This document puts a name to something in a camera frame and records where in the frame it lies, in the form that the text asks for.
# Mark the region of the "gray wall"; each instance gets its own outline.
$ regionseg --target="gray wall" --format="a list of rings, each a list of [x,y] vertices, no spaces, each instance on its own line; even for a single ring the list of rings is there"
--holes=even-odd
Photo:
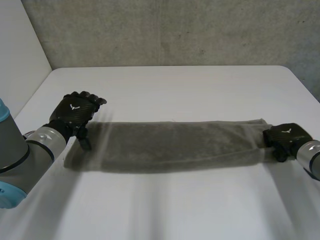
[[[282,65],[320,100],[320,0],[22,0],[53,69]]]

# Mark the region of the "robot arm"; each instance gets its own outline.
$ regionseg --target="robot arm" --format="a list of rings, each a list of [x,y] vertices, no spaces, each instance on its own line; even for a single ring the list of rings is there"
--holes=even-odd
[[[25,139],[0,99],[0,208],[14,208],[27,196],[70,137],[76,136],[81,147],[90,150],[86,124],[106,103],[85,91],[68,94],[53,111],[49,123]]]

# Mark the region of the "gray cloth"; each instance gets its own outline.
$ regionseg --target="gray cloth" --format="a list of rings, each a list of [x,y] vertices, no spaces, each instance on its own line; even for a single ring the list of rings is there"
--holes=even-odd
[[[241,122],[91,122],[92,151],[75,141],[64,167],[75,171],[168,173],[275,162],[263,119]]]

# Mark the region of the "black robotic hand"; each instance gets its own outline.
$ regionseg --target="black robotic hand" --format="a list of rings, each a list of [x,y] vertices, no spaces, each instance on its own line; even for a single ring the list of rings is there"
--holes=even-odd
[[[63,97],[50,116],[50,123],[45,126],[58,130],[66,141],[76,136],[84,150],[91,150],[86,124],[93,118],[100,106],[106,103],[105,99],[89,92],[74,91]]]

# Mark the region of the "robotic hand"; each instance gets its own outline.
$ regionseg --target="robotic hand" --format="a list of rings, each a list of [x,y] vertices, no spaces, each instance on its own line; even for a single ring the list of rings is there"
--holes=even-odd
[[[50,117],[50,123],[45,127],[61,128],[65,140],[76,136],[84,150],[91,150],[87,139],[88,130],[86,124],[92,120],[93,115],[98,112],[101,105],[107,101],[103,98],[83,91],[78,94],[74,91],[63,97]]]
[[[107,101],[88,92],[65,95],[49,118],[25,139],[0,99],[0,208],[16,207],[76,136],[90,150],[86,124]]]
[[[310,177],[320,181],[320,141],[313,140],[302,127],[296,123],[272,126],[263,131],[263,137],[278,162],[296,159]]]

